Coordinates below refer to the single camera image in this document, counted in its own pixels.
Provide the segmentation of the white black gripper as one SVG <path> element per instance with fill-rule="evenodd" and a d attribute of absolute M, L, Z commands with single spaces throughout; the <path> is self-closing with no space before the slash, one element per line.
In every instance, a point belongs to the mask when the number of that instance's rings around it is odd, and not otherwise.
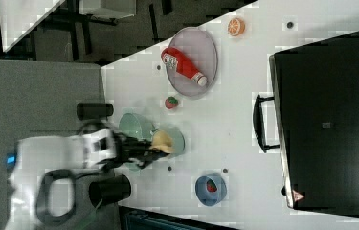
<path fill-rule="evenodd" d="M 148 150 L 151 142 L 146 139 L 137 139 L 119 133 L 123 150 Z M 82 135 L 84 142 L 84 163 L 87 168 L 99 168 L 107 160 L 117 157 L 113 132 L 110 129 L 101 129 L 92 133 Z M 168 155 L 162 151 L 131 152 L 122 158 L 123 163 L 134 164 L 143 169 Z"/>

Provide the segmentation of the black robot base cylinder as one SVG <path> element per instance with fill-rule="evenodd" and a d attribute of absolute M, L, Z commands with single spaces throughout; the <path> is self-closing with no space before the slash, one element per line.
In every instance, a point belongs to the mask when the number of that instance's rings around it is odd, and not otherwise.
<path fill-rule="evenodd" d="M 131 184 L 125 175 L 118 175 L 89 185 L 89 198 L 94 207 L 119 202 L 131 195 Z"/>

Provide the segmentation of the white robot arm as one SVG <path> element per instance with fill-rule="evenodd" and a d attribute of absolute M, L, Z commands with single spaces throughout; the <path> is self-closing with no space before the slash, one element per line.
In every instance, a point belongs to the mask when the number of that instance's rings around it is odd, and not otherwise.
<path fill-rule="evenodd" d="M 174 153 L 173 139 L 163 130 L 150 140 L 119 131 L 97 131 L 63 136 L 31 137 L 16 143 L 10 214 L 5 230 L 59 227 L 76 214 L 76 183 L 134 163 L 143 169 Z"/>

